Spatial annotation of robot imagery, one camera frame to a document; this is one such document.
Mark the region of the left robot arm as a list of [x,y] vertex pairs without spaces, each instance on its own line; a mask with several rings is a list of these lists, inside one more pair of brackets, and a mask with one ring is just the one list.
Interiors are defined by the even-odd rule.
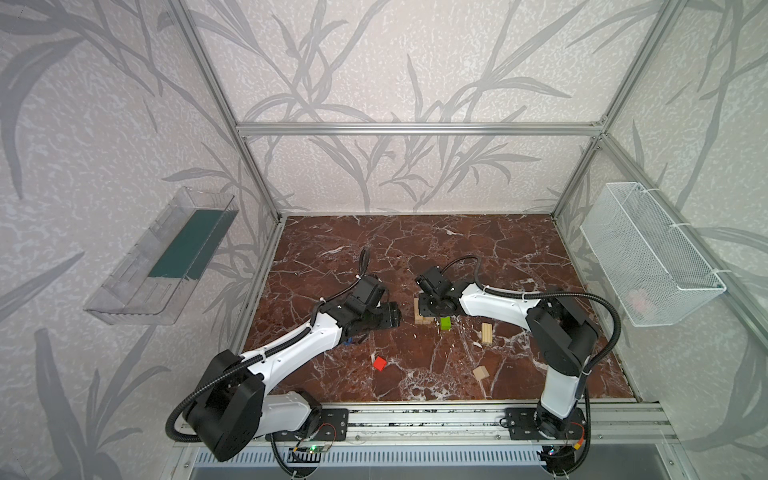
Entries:
[[176,442],[201,442],[216,460],[227,461],[256,437],[309,430],[319,403],[306,393],[275,395],[273,389],[313,358],[401,321],[384,284],[364,275],[349,292],[316,303],[307,322],[277,340],[242,354],[217,354],[172,410],[166,434]]

